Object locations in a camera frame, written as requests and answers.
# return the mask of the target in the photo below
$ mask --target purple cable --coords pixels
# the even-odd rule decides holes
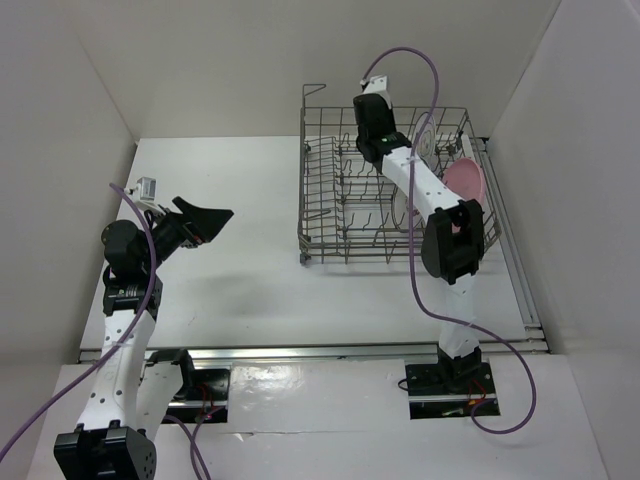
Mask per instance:
[[[394,48],[390,48],[386,52],[382,52],[378,56],[378,58],[376,58],[373,61],[373,63],[369,66],[367,71],[364,73],[363,80],[365,82],[368,80],[369,75],[371,74],[371,72],[373,71],[375,66],[380,62],[380,60],[382,60],[384,57],[386,57],[388,55],[391,55],[392,53],[396,53],[396,52],[409,52],[409,53],[413,53],[414,55],[419,56],[425,62],[427,62],[429,67],[431,67],[431,72],[433,72],[433,82],[434,82],[434,84],[433,84],[433,99],[431,100],[431,108],[429,109],[429,114],[427,115],[426,122],[424,122],[422,124],[422,126],[420,127],[420,130],[418,131],[418,133],[416,134],[416,136],[414,138],[413,146],[411,147],[411,156],[413,157],[416,154],[416,148],[418,147],[418,141],[417,140],[418,140],[418,138],[420,138],[422,136],[422,134],[424,133],[425,129],[427,128],[427,125],[429,124],[429,120],[431,120],[431,117],[433,115],[433,111],[436,108],[436,104],[438,103],[438,96],[440,95],[440,78],[438,77],[438,70],[436,69],[436,66],[433,63],[433,61],[427,55],[422,53],[420,50],[418,50],[416,48],[413,48],[413,47],[394,47]]]
[[[198,425],[196,425],[195,430],[193,431],[193,435],[191,434],[191,432],[189,432],[189,429],[187,428],[187,426],[182,423],[182,421],[180,419],[178,419],[177,417],[174,417],[173,415],[165,415],[164,419],[166,421],[175,423],[176,425],[178,425],[182,431],[184,432],[184,434],[187,436],[187,438],[189,439],[189,443],[191,444],[191,465],[193,466],[193,471],[196,474],[196,477],[198,477],[198,480],[202,480],[202,476],[200,475],[200,473],[198,472],[198,467],[196,465],[196,462],[193,458],[193,454],[195,453],[195,455],[198,457],[198,461],[200,462],[200,466],[202,467],[202,471],[204,472],[204,476],[206,477],[207,480],[211,480],[211,475],[209,474],[209,469],[207,469],[207,464],[204,463],[204,458],[202,458],[202,454],[200,453],[200,449],[198,448],[198,445],[196,444],[196,434],[198,433],[198,430],[200,428],[200,425],[202,425],[202,423],[198,423]]]
[[[135,328],[136,324],[140,320],[140,317],[142,316],[142,313],[147,308],[147,304],[149,303],[149,300],[151,299],[151,293],[153,292],[153,287],[156,281],[156,249],[153,245],[151,230],[149,229],[149,225],[147,225],[146,220],[142,216],[142,213],[140,213],[140,211],[138,210],[138,207],[136,207],[133,201],[127,196],[126,193],[124,193],[124,190],[118,187],[117,185],[114,185],[113,183],[110,183],[109,186],[113,190],[115,190],[115,192],[118,195],[120,195],[120,197],[122,197],[122,199],[127,203],[127,205],[131,207],[133,212],[136,214],[136,217],[138,217],[138,221],[142,225],[142,228],[144,229],[144,234],[147,238],[147,243],[149,244],[149,256],[151,260],[151,267],[149,270],[149,286],[147,287],[147,291],[144,294],[144,298],[142,299],[142,303],[140,305],[140,308],[138,309],[138,312],[133,317],[133,321],[131,322],[131,325],[129,325],[129,328],[127,328],[127,330],[122,334],[118,342],[111,348],[111,350],[105,353],[100,358],[100,360],[98,360],[91,367],[89,367],[89,369],[86,372],[84,372],[82,375],[76,378],[73,382],[71,382],[69,385],[67,385],[58,393],[56,393],[53,397],[51,397],[44,405],[42,405],[42,407],[38,409],[38,411],[36,411],[33,415],[31,415],[31,417],[26,422],[24,422],[24,424],[18,429],[18,431],[16,431],[16,433],[13,434],[13,436],[9,439],[7,444],[2,448],[2,451],[0,452],[0,463],[4,460],[4,457],[7,456],[7,453],[9,453],[9,450],[11,450],[11,448],[15,445],[15,443],[24,434],[24,432],[26,432],[29,429],[29,427],[33,425],[36,422],[36,420],[38,420],[38,418],[42,416],[43,413],[49,410],[49,408],[51,408],[53,404],[55,404],[67,393],[69,393],[71,390],[77,387],[83,380],[85,380],[93,372],[101,368],[118,351],[118,349],[120,348],[120,345],[127,340],[127,338],[129,337],[129,334]]]
[[[429,109],[429,113],[427,115],[426,121],[422,124],[422,127],[420,128],[420,131],[415,136],[414,142],[413,142],[413,147],[411,148],[411,165],[410,165],[410,173],[409,173],[409,205],[408,205],[409,213],[411,213],[414,210],[414,207],[413,207],[413,189],[414,189],[413,187],[414,187],[414,181],[415,181],[415,165],[414,165],[414,160],[415,159],[414,159],[414,157],[415,157],[416,146],[418,145],[417,139],[420,138],[422,136],[422,134],[424,133],[424,130],[425,130],[427,124],[429,123],[429,120],[431,119],[431,117],[433,115],[433,111],[435,110],[436,105],[438,103],[438,95],[440,93],[440,80],[439,80],[439,77],[438,77],[438,71],[436,69],[436,66],[431,61],[431,59],[427,55],[422,53],[421,51],[416,50],[415,48],[411,48],[411,47],[395,47],[395,48],[391,48],[391,49],[387,50],[386,52],[383,52],[380,56],[378,56],[378,58],[376,58],[373,61],[371,66],[367,69],[366,73],[364,74],[364,80],[366,81],[368,79],[369,74],[371,73],[373,68],[378,64],[378,62],[380,62],[380,60],[382,60],[384,57],[386,57],[387,55],[390,55],[390,54],[392,54],[394,52],[409,52],[409,53],[413,53],[413,54],[419,56],[420,58],[422,58],[425,62],[427,62],[427,64],[431,68],[431,71],[433,72],[433,80],[434,80],[434,92],[433,92],[433,100],[431,102],[431,108]],[[433,312],[429,311],[429,309],[427,307],[425,307],[424,303],[422,303],[422,299],[420,298],[420,292],[418,291],[418,282],[416,280],[416,266],[415,266],[415,263],[414,263],[414,259],[415,259],[415,251],[414,251],[414,246],[413,246],[413,228],[409,228],[409,271],[410,271],[410,276],[411,276],[411,288],[413,290],[413,296],[415,297],[416,303],[418,304],[418,307],[420,307],[420,310],[422,310],[428,316],[430,316],[432,318],[435,318],[436,320],[442,320],[444,322],[455,323],[456,325],[462,325],[464,327],[469,327],[469,328],[472,328],[473,330],[477,330],[478,332],[482,332],[485,335],[489,335],[491,338],[494,338],[498,342],[502,343],[509,350],[511,350],[513,352],[513,354],[518,358],[518,360],[520,360],[520,362],[522,363],[522,366],[524,367],[524,370],[525,370],[525,372],[527,374],[527,377],[529,379],[529,383],[531,385],[531,407],[529,408],[529,412],[527,413],[527,416],[524,418],[524,420],[522,420],[516,426],[511,427],[511,428],[507,428],[506,430],[494,430],[494,429],[491,429],[491,428],[487,428],[484,425],[481,425],[480,422],[478,422],[478,419],[476,418],[476,411],[478,410],[478,408],[480,408],[482,405],[485,405],[486,403],[488,403],[488,402],[490,402],[492,400],[486,400],[484,402],[477,403],[471,409],[471,420],[473,421],[473,423],[476,424],[476,426],[480,430],[482,430],[484,432],[491,433],[491,434],[494,434],[494,435],[506,435],[506,434],[513,433],[513,432],[516,432],[516,431],[520,430],[527,423],[529,423],[529,420],[531,420],[531,417],[533,417],[533,413],[535,412],[536,405],[538,403],[538,392],[537,392],[537,389],[536,389],[536,382],[533,379],[533,374],[531,373],[531,369],[529,368],[529,365],[527,364],[527,361],[520,354],[520,352],[518,352],[515,349],[515,347],[513,347],[513,345],[511,345],[508,341],[506,341],[503,338],[499,337],[498,335],[496,335],[492,331],[487,330],[484,327],[480,327],[478,325],[475,325],[475,324],[472,324],[472,323],[469,323],[469,322],[465,322],[464,320],[460,320],[460,319],[452,318],[452,317],[447,317],[447,316],[444,316],[444,315],[438,315],[437,313],[433,313]]]

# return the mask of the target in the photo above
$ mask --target purple cord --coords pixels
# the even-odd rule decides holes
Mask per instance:
[[[113,183],[110,183],[109,186],[113,190],[115,190],[115,192],[118,195],[120,195],[120,197],[122,197],[122,199],[131,207],[133,212],[136,214],[136,217],[138,217],[138,221],[140,222],[140,224],[142,225],[142,228],[144,229],[144,234],[147,237],[147,243],[149,244],[149,256],[151,260],[151,268],[149,271],[149,286],[147,287],[147,291],[145,292],[144,298],[142,299],[142,304],[140,305],[138,312],[133,317],[133,321],[131,322],[131,325],[129,325],[129,328],[127,328],[127,330],[122,334],[118,342],[111,348],[111,350],[105,353],[100,358],[100,360],[98,360],[91,367],[89,367],[89,369],[86,372],[84,372],[82,375],[76,378],[73,382],[71,382],[69,385],[67,385],[58,393],[56,393],[53,397],[51,397],[44,405],[42,405],[42,407],[38,409],[38,411],[36,411],[33,415],[31,415],[31,417],[26,422],[24,422],[24,424],[18,429],[16,433],[13,434],[13,436],[9,439],[7,444],[2,448],[2,451],[0,452],[0,463],[4,460],[4,457],[7,456],[7,453],[9,453],[9,450],[11,450],[11,448],[15,445],[15,443],[24,434],[24,432],[26,432],[29,429],[29,427],[33,425],[35,421],[42,416],[43,413],[49,410],[49,408],[51,408],[53,404],[55,404],[58,400],[64,397],[67,393],[69,393],[71,390],[77,387],[89,375],[91,375],[93,372],[101,368],[118,351],[118,349],[120,348],[120,345],[127,340],[127,338],[129,337],[129,334],[135,328],[136,324],[138,323],[138,320],[140,320],[140,317],[142,316],[142,313],[147,308],[147,304],[149,303],[149,300],[151,299],[151,293],[153,292],[153,287],[156,281],[156,249],[153,245],[151,230],[149,229],[149,226],[147,225],[146,220],[142,216],[142,213],[140,213],[140,211],[138,210],[138,207],[136,207],[133,201],[126,195],[126,193],[124,193],[124,190],[118,187],[117,185],[114,185]]]
[[[420,58],[422,58],[425,62],[427,62],[427,64],[431,68],[431,71],[433,72],[433,80],[434,80],[433,100],[431,102],[431,108],[429,109],[429,114],[427,115],[427,120],[426,120],[426,122],[423,123],[422,127],[420,128],[420,131],[415,136],[415,139],[414,139],[414,142],[413,142],[413,147],[411,148],[411,165],[410,165],[410,174],[409,174],[409,214],[411,214],[411,212],[413,212],[413,209],[414,209],[414,207],[413,207],[413,187],[414,187],[414,181],[415,181],[415,165],[414,165],[415,158],[414,157],[415,157],[415,153],[416,153],[416,146],[418,145],[417,139],[420,138],[422,136],[422,134],[424,133],[424,130],[427,127],[427,124],[429,123],[429,120],[431,119],[431,117],[433,115],[433,111],[435,110],[436,105],[438,103],[438,95],[440,93],[440,80],[439,80],[439,77],[438,77],[438,71],[436,69],[436,66],[431,61],[431,59],[427,55],[422,53],[421,51],[416,50],[415,48],[411,48],[411,47],[395,47],[395,48],[391,48],[391,49],[387,50],[386,52],[383,52],[380,56],[378,56],[378,58],[376,58],[373,61],[371,66],[367,69],[366,73],[364,74],[364,80],[366,81],[369,78],[369,74],[371,73],[373,68],[378,64],[378,62],[380,60],[382,60],[384,57],[386,57],[387,55],[390,55],[390,54],[392,54],[394,52],[409,52],[409,53],[413,53],[413,54],[419,56]],[[473,423],[476,424],[476,426],[480,430],[482,430],[484,432],[491,433],[491,434],[494,434],[494,435],[506,435],[506,434],[513,433],[513,432],[516,432],[516,431],[520,430],[527,423],[529,423],[529,420],[531,420],[531,417],[533,417],[533,413],[535,412],[536,405],[538,403],[538,392],[537,392],[537,389],[536,389],[536,382],[533,379],[533,374],[531,373],[531,369],[529,368],[529,365],[527,364],[527,361],[524,359],[522,354],[520,354],[520,352],[518,352],[515,349],[515,347],[513,347],[513,345],[511,345],[508,341],[506,341],[503,338],[499,337],[498,335],[496,335],[492,331],[487,330],[484,327],[480,327],[478,325],[474,325],[472,323],[465,322],[465,321],[457,319],[457,318],[447,317],[447,316],[444,316],[444,315],[438,315],[437,313],[433,313],[433,312],[429,311],[429,309],[424,306],[424,304],[422,303],[422,299],[420,298],[420,292],[418,291],[418,282],[416,280],[416,266],[415,266],[415,263],[414,263],[414,259],[415,259],[415,251],[414,251],[414,246],[413,246],[413,228],[409,228],[409,271],[411,272],[410,273],[410,276],[411,276],[411,288],[413,290],[413,296],[415,297],[416,303],[418,304],[418,307],[420,307],[420,310],[422,310],[428,316],[430,316],[432,318],[435,318],[436,320],[442,320],[444,322],[455,323],[456,325],[462,325],[464,327],[469,327],[469,328],[472,328],[472,329],[477,330],[479,332],[482,332],[485,335],[489,335],[491,338],[494,338],[498,342],[502,343],[509,350],[511,350],[513,352],[513,354],[518,358],[518,360],[520,360],[520,362],[522,363],[522,366],[524,367],[524,370],[527,373],[527,377],[529,379],[529,383],[531,384],[531,407],[529,408],[529,412],[527,413],[527,416],[524,418],[524,420],[522,420],[516,426],[511,427],[511,428],[507,428],[506,430],[494,430],[494,429],[487,428],[487,427],[481,425],[478,422],[478,419],[476,418],[476,411],[478,410],[478,408],[480,408],[482,405],[484,405],[484,404],[486,404],[486,403],[488,403],[488,402],[490,402],[492,400],[486,400],[484,402],[477,403],[471,409],[471,420],[473,421]]]
[[[438,103],[438,96],[440,95],[440,78],[438,77],[438,70],[436,69],[436,66],[433,63],[433,61],[427,55],[422,53],[420,50],[418,50],[416,48],[413,48],[413,47],[394,47],[394,48],[390,48],[386,52],[382,52],[378,56],[378,58],[376,58],[373,61],[373,63],[369,66],[367,71],[364,73],[363,80],[364,81],[368,80],[369,74],[373,71],[373,69],[380,62],[380,60],[382,60],[387,55],[391,55],[392,53],[395,53],[395,52],[409,52],[409,53],[413,53],[414,55],[419,56],[425,62],[427,62],[429,67],[431,67],[431,72],[433,72],[434,85],[433,85],[433,99],[431,100],[431,108],[429,109],[429,114],[427,115],[426,122],[424,122],[422,124],[422,126],[420,127],[420,130],[418,131],[418,133],[416,134],[416,136],[414,138],[413,146],[411,147],[411,156],[413,157],[416,154],[416,148],[418,147],[418,141],[417,140],[418,140],[418,138],[420,138],[422,136],[422,134],[424,133],[425,129],[427,128],[427,125],[429,124],[429,120],[431,120],[431,117],[433,115],[433,111],[436,108],[436,104]]]
[[[196,434],[198,433],[198,430],[200,429],[200,426],[202,425],[202,423],[198,422],[198,425],[196,425],[196,428],[193,431],[193,434],[191,434],[187,426],[184,423],[182,423],[182,421],[177,417],[174,417],[173,415],[165,415],[164,419],[178,425],[182,429],[182,431],[185,433],[187,438],[189,439],[189,443],[191,444],[191,447],[190,447],[191,448],[191,465],[193,466],[193,471],[195,472],[196,477],[198,477],[198,480],[202,480],[202,476],[200,475],[200,472],[198,472],[198,467],[193,457],[194,453],[198,457],[198,461],[200,462],[200,466],[202,467],[204,476],[206,477],[207,480],[211,480],[211,475],[209,474],[209,469],[207,469],[207,464],[204,462],[204,458],[202,458],[202,454],[200,453],[198,444],[196,444]]]

